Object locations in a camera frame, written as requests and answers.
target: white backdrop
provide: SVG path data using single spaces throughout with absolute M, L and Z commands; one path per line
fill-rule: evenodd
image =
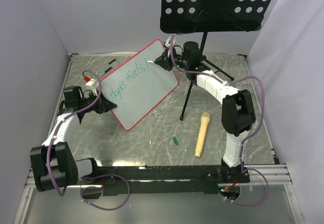
M 38 0 L 0 0 L 0 222 L 12 223 L 68 61 Z
M 139 51 L 160 31 L 160 0 L 40 0 L 68 53 Z M 265 20 L 276 0 L 272 0 Z M 214 32 L 206 52 L 248 54 L 259 32 Z M 201 33 L 177 36 L 200 42 Z
M 314 224 L 324 220 L 323 21 L 324 0 L 279 0 L 248 56 L 275 151 Z

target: black metal bar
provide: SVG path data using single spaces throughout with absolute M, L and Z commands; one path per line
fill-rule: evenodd
M 204 52 L 207 35 L 208 35 L 208 32 L 204 32 L 202 34 L 202 39 L 201 39 L 201 43 L 200 43 L 200 55 L 201 56 L 203 55 L 203 52 Z
M 180 116 L 180 121 L 183 120 L 183 116 L 184 116 L 184 113 L 186 111 L 186 107 L 187 107 L 187 104 L 188 104 L 188 100 L 189 100 L 190 92 L 191 92 L 191 89 L 192 89 L 192 85 L 193 85 L 193 82 L 191 81 L 190 82 L 189 89 L 188 89 L 188 92 L 187 92 L 186 100 L 185 100 L 184 105 L 183 105 L 183 108 L 182 108 L 182 113 L 181 113 L 181 116 Z
M 214 65 L 212 62 L 208 61 L 207 59 L 205 59 L 205 62 L 207 64 L 209 64 L 210 66 L 214 67 L 215 69 L 217 69 L 220 73 L 224 74 L 225 76 L 229 77 L 231 79 L 231 81 L 234 80 L 234 77 L 230 76 L 228 73 L 226 73 L 224 70 L 222 70 L 221 68 L 219 68 L 218 66 Z

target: marble table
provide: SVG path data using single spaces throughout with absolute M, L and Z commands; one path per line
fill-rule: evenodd
M 99 71 L 112 59 L 117 67 L 131 54 L 72 55 L 65 87 L 78 85 L 85 90 L 82 77 L 84 69 Z M 235 79 L 248 76 L 243 56 L 207 54 L 208 59 L 228 72 Z M 161 165 L 217 165 L 225 152 L 226 132 L 221 124 L 221 105 L 208 92 L 194 86 L 191 91 L 184 120 L 179 116 L 186 98 L 190 81 L 185 74 L 176 71 L 179 86 L 131 131 L 125 131 L 111 112 L 99 115 L 86 114 L 82 124 L 69 142 L 76 160 L 93 157 L 103 166 L 161 166 Z M 253 95 L 257 121 L 260 111 L 249 80 L 237 84 L 239 89 L 248 89 Z M 201 158 L 194 156 L 200 117 L 209 112 L 209 123 Z M 175 145 L 175 136 L 179 145 Z M 246 164 L 274 164 L 266 129 L 250 139 L 245 150 Z

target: gray wall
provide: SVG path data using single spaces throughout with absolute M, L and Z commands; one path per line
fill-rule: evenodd
M 159 28 L 160 0 L 41 1 L 69 53 L 139 51 L 156 38 L 168 37 Z M 214 32 L 208 36 L 205 51 L 248 54 L 258 34 Z M 201 33 L 180 35 L 177 39 L 180 45 L 190 40 L 199 42 Z
M 38 0 L 0 0 L 0 219 L 12 223 L 68 57 Z
M 306 223 L 323 223 L 324 0 L 279 0 L 249 56 L 266 92 L 265 120 Z

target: purple cable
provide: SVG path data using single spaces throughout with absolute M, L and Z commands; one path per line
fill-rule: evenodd
M 85 77 L 85 73 L 86 73 L 86 72 L 91 73 L 91 74 L 96 78 L 96 80 L 98 81 L 98 91 L 99 91 L 99 92 L 98 92 L 98 95 L 97 95 L 96 99 L 95 99 L 91 104 L 89 104 L 88 106 L 86 106 L 85 108 L 82 108 L 82 109 L 80 109 L 80 110 L 78 110 L 78 111 L 75 111 L 75 112 L 69 114 L 68 116 L 66 116 L 64 119 L 62 119 L 62 120 L 58 123 L 57 127 L 56 127 L 55 130 L 54 130 L 54 133 L 53 133 L 52 139 L 51 139 L 51 141 L 50 141 L 49 147 L 48 147 L 48 149 L 47 149 L 47 155 L 46 155 L 47 170 L 48 170 L 48 172 L 49 172 L 49 176 L 50 176 L 50 178 L 51 178 L 51 181 L 52 181 L 52 184 L 53 184 L 54 188 L 56 189 L 57 193 L 58 193 L 59 196 L 61 196 L 61 197 L 64 196 L 65 191 L 66 191 L 66 187 L 64 187 L 63 192 L 61 192 L 60 189 L 59 189 L 59 187 L 58 187 L 58 185 L 57 185 L 57 183 L 56 183 L 56 181 L 55 181 L 55 178 L 54 178 L 54 176 L 53 176 L 52 168 L 51 168 L 51 149 L 52 149 L 52 146 L 53 146 L 53 143 L 54 143 L 55 137 L 57 136 L 57 133 L 58 133 L 58 131 L 59 131 L 61 125 L 63 124 L 63 122 L 65 122 L 68 118 L 72 117 L 73 115 L 76 115 L 76 114 L 78 114 L 78 113 L 81 113 L 82 111 L 87 110 L 88 108 L 92 107 L 92 106 L 93 106 L 93 105 L 98 101 L 98 99 L 99 99 L 99 97 L 100 97 L 100 95 L 101 95 L 101 82 L 100 82 L 98 76 L 97 76 L 94 72 L 92 72 L 91 70 L 86 69 L 86 70 L 83 71 L 83 73 L 82 73 L 83 77 Z
M 172 60 L 173 66 L 174 66 L 178 71 L 183 72 L 183 73 L 195 73 L 195 74 L 201 74 L 201 75 L 203 75 L 203 76 L 210 76 L 210 77 L 216 79 L 219 83 L 223 83 L 223 81 L 221 81 L 220 79 L 218 79 L 218 78 L 215 77 L 215 76 L 211 76 L 211 75 L 208 74 L 208 73 L 198 72 L 198 71 L 189 71 L 189 70 L 184 70 L 184 69 L 180 69 L 180 68 L 178 68 L 177 65 L 176 65 L 176 62 L 175 62 L 175 60 L 174 60 L 174 56 L 173 56 L 173 37 L 174 37 L 174 35 L 172 35 L 172 37 L 171 37 L 171 41 L 170 41 L 170 56 L 171 56 L 171 60 Z M 256 203 L 256 204 L 244 204 L 244 203 L 240 203 L 240 202 L 236 202 L 236 201 L 230 201 L 230 200 L 228 200 L 228 199 L 226 199 L 226 200 L 228 200 L 228 201 L 231 202 L 231 203 L 237 204 L 237 205 L 243 205 L 243 206 L 257 206 L 257 205 L 261 205 L 261 204 L 262 204 L 263 202 L 265 202 L 266 199 L 268 198 L 268 192 L 269 192 L 268 189 L 269 189 L 269 184 L 268 184 L 268 181 L 267 181 L 267 179 L 265 178 L 265 176 L 264 176 L 261 172 L 259 172 L 258 170 L 254 169 L 254 168 L 247 168 L 247 169 L 244 170 L 244 165 L 243 165 L 243 161 L 242 161 L 242 155 L 243 155 L 243 150 L 244 150 L 244 144 L 245 144 L 245 142 L 246 142 L 248 139 L 250 139 L 251 137 L 253 137 L 254 135 L 256 135 L 256 134 L 259 132 L 259 130 L 261 129 L 261 126 L 262 126 L 263 117 L 264 117 L 264 103 L 265 103 L 264 88 L 263 88 L 263 84 L 262 84 L 261 80 L 260 80 L 258 77 L 256 77 L 256 76 L 248 76 L 248 77 L 245 77 L 245 78 L 239 79 L 238 81 L 234 81 L 234 82 L 232 82 L 232 83 L 229 83 L 229 85 L 232 86 L 232 85 L 235 85 L 236 83 L 239 83 L 239 82 L 241 82 L 241 81 L 245 81 L 245 80 L 247 80 L 247 79 L 255 79 L 255 80 L 257 80 L 257 82 L 258 82 L 259 85 L 260 85 L 260 88 L 261 88 L 261 112 L 260 112 L 260 113 L 261 113 L 261 115 L 260 115 L 260 123 L 259 123 L 257 129 L 256 129 L 256 130 L 255 130 L 251 135 L 248 135 L 246 138 L 244 138 L 244 139 L 242 140 L 242 145 L 243 145 L 243 146 L 241 147 L 241 149 L 240 149 L 240 153 L 239 153 L 239 157 L 240 157 L 240 165 L 241 165 L 241 172 L 242 172 L 242 173 L 245 173 L 245 172 L 248 171 L 248 170 L 252 170 L 252 171 L 255 171 L 255 172 L 259 173 L 259 174 L 263 177 L 263 179 L 265 180 L 265 183 L 266 183 L 266 195 L 265 195 L 265 197 L 264 197 L 261 201 L 259 201 L 259 202 Z
M 126 199 L 125 199 L 125 200 L 124 200 L 120 205 L 118 205 L 118 206 L 115 207 L 115 208 L 104 208 L 104 207 L 100 207 L 100 206 L 98 206 L 98 205 L 95 205 L 95 204 L 93 204 L 93 203 L 91 203 L 91 202 L 85 200 L 85 199 L 83 198 L 83 196 L 82 196 L 82 194 L 83 194 L 83 192 L 84 192 L 85 190 L 87 190 L 87 189 L 102 190 L 102 188 L 94 187 L 94 186 L 90 186 L 90 187 L 87 187 L 87 188 L 81 190 L 81 192 L 80 192 L 80 197 L 81 197 L 82 201 L 83 201 L 83 202 L 86 202 L 87 204 L 89 204 L 89 205 L 91 205 L 91 206 L 93 206 L 93 207 L 96 207 L 96 208 L 98 208 L 98 209 L 100 209 L 100 210 L 117 210 L 117 209 L 121 208 L 123 205 L 125 205 L 126 202 L 127 202 L 127 200 L 128 200 L 129 197 L 130 197 L 131 189 L 130 189 L 130 185 L 129 185 L 129 183 L 127 182 L 127 180 L 124 179 L 122 176 L 119 176 L 119 175 L 116 175 L 116 174 L 105 174 L 105 175 L 100 175 L 100 176 L 97 176 L 97 177 L 83 177 L 82 179 L 97 179 L 97 178 L 102 178 L 102 177 L 111 177 L 111 176 L 112 176 L 112 177 L 119 177 L 119 178 L 122 179 L 122 180 L 126 183 L 126 185 L 127 185 L 128 193 L 127 193 Z

